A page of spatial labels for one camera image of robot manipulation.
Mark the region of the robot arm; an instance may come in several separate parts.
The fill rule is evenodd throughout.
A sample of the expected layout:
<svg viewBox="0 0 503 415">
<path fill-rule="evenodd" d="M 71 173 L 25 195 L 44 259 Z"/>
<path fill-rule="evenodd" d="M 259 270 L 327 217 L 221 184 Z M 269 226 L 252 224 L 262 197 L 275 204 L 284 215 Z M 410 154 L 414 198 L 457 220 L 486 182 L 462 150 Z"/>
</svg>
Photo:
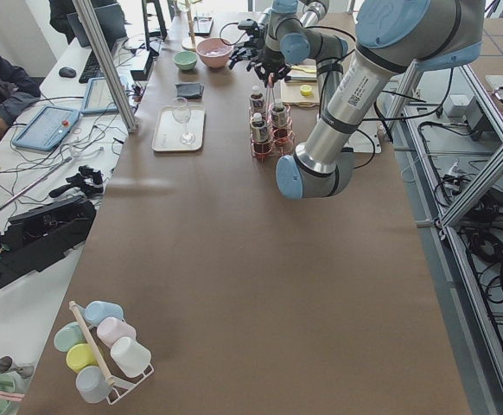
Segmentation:
<svg viewBox="0 0 503 415">
<path fill-rule="evenodd" d="M 366 1 L 357 15 L 353 61 L 343 73 L 335 66 L 347 52 L 345 41 L 303 27 L 295 1 L 274 2 L 261 65 L 272 72 L 277 58 L 286 64 L 313 59 L 321 80 L 340 82 L 326 91 L 309 138 L 278 160 L 280 193 L 294 200 L 339 194 L 353 173 L 353 152 L 345 145 L 390 78 L 412 62 L 432 71 L 474 61 L 484 9 L 482 1 Z"/>
<path fill-rule="evenodd" d="M 238 22 L 238 29 L 248 36 L 233 47 L 229 67 L 245 61 L 246 70 L 263 80 L 282 79 L 290 69 L 305 60 L 313 60 L 318 75 L 342 73 L 348 54 L 345 40 L 326 35 L 316 24 L 328 12 L 328 1 L 306 1 L 303 16 L 296 15 L 297 1 L 275 1 L 257 20 Z"/>
</svg>

